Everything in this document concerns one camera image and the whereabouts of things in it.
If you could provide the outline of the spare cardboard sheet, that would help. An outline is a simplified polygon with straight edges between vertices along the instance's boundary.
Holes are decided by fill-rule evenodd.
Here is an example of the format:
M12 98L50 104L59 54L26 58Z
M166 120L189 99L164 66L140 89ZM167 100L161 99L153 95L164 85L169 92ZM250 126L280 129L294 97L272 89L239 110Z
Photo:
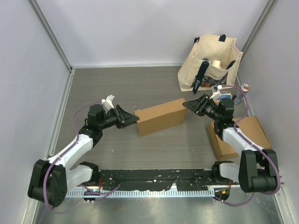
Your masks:
M173 100L154 107L135 111L137 130L143 137L167 128L175 127L184 123L188 109L183 106L184 98Z

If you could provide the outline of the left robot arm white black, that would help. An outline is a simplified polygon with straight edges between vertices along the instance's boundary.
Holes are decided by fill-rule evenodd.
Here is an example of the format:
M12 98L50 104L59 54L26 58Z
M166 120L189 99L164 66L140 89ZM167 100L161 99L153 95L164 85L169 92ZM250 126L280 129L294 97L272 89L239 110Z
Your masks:
M123 129L135 124L139 117L119 105L105 110L98 103L89 104L84 125L76 130L74 140L49 159L39 159L33 166L28 197L44 202L49 210L58 207L67 193L82 183L95 186L100 179L99 167L83 162L72 166L94 148L103 136L103 130L112 126Z

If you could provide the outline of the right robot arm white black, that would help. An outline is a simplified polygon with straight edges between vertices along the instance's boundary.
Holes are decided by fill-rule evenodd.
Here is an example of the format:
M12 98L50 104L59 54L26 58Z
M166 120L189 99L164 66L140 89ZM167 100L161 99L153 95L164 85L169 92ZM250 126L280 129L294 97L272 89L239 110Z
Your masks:
M204 94L200 98L183 103L198 116L214 120L214 132L228 143L240 156L239 164L223 162L211 172L211 179L222 184L227 179L239 183L245 193L275 194L280 189L277 155L272 149L264 149L252 142L233 120L234 102L223 98L219 104Z

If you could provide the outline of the brown cardboard box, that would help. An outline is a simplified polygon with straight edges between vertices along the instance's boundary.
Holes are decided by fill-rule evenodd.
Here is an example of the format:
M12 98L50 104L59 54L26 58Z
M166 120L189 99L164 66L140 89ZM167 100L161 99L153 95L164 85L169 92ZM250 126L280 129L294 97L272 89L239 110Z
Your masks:
M251 139L254 143L263 147L264 149L272 149L272 144L257 116L245 117L237 125L240 127L243 134ZM221 140L219 136L215 134L213 122L210 122L207 130L218 160L228 161L239 157L239 154L228 143Z

